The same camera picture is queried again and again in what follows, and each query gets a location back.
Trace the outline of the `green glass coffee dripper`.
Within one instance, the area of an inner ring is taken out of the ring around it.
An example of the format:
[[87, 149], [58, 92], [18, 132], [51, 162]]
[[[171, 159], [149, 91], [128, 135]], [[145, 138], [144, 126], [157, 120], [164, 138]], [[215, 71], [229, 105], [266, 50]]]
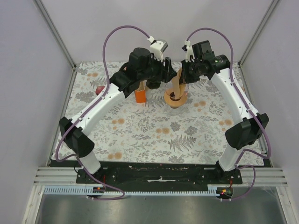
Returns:
[[154, 81], [149, 81], [147, 80], [146, 82], [146, 86], [151, 89], [151, 90], [154, 90], [154, 89], [158, 89], [161, 85], [161, 82], [154, 82]]

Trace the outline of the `red capped dark bottle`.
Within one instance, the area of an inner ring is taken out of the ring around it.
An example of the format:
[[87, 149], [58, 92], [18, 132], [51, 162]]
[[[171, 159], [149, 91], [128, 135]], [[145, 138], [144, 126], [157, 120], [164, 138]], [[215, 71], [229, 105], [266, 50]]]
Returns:
[[104, 90], [105, 86], [98, 86], [95, 90], [96, 95], [99, 95]]

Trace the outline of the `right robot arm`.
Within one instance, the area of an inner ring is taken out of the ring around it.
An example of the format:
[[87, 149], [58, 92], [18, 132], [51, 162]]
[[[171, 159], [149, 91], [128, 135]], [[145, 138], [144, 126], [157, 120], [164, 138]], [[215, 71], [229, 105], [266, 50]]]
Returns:
[[209, 41], [192, 45], [185, 41], [182, 49], [186, 52], [182, 63], [181, 81], [190, 84], [206, 76], [220, 91], [232, 114], [234, 126], [225, 132], [227, 147], [215, 164], [214, 178], [218, 183], [226, 183], [240, 161], [246, 146], [253, 145], [266, 128], [269, 117], [261, 114], [242, 92], [230, 61], [225, 55], [216, 56]]

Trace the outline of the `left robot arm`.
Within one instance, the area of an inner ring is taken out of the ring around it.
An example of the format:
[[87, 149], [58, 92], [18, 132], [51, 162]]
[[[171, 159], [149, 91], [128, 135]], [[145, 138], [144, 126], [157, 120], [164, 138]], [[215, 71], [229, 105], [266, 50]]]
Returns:
[[61, 142], [75, 153], [81, 166], [87, 170], [86, 177], [92, 183], [99, 183], [103, 178], [101, 164], [93, 152], [95, 144], [88, 137], [95, 125], [110, 109], [137, 90], [140, 82], [147, 81], [150, 88], [156, 89], [162, 82], [171, 81], [177, 74], [169, 57], [159, 61], [154, 56], [146, 48], [135, 48], [130, 53], [128, 62], [109, 78], [103, 93], [73, 118], [62, 117], [59, 121]]

